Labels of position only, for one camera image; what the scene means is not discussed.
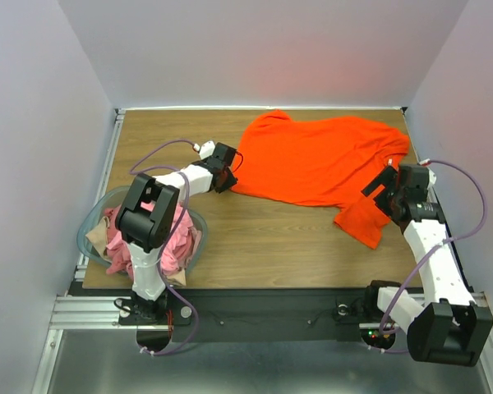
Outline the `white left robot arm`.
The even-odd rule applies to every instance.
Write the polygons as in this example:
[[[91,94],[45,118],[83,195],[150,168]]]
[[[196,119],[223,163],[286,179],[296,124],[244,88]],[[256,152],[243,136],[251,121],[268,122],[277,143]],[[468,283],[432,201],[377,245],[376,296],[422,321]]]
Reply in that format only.
[[[166,167],[169,173],[151,176],[151,167],[133,172],[135,178],[118,211],[115,227],[127,246],[133,270],[128,299],[117,299],[121,325],[156,325],[171,314],[165,291],[170,289],[160,267],[162,255],[193,195],[222,193],[237,184],[235,158],[242,154],[222,143],[194,144],[199,159],[182,169]]]

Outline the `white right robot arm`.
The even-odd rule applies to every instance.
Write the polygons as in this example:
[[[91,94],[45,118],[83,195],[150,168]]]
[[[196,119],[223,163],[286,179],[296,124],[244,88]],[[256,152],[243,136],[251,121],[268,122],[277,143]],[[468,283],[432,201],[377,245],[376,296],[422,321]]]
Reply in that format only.
[[[417,262],[413,275],[422,280],[424,301],[408,294],[410,277],[399,284],[373,281],[362,299],[362,311],[380,320],[370,335],[372,345],[397,331],[407,335],[413,360],[473,367],[493,327],[489,308],[474,300],[456,264],[453,244],[476,235],[486,217],[469,232],[450,236],[440,204],[429,200],[436,183],[434,160],[393,167],[387,165],[363,190],[395,223]]]

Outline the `orange t shirt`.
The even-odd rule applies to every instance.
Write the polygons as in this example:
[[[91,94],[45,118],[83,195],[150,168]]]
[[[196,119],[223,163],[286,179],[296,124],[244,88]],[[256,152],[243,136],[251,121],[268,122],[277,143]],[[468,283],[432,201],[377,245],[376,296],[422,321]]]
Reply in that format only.
[[[276,110],[243,132],[233,191],[305,207],[339,209],[334,224],[375,249],[389,218],[362,190],[408,155],[397,128],[360,117],[296,121]]]

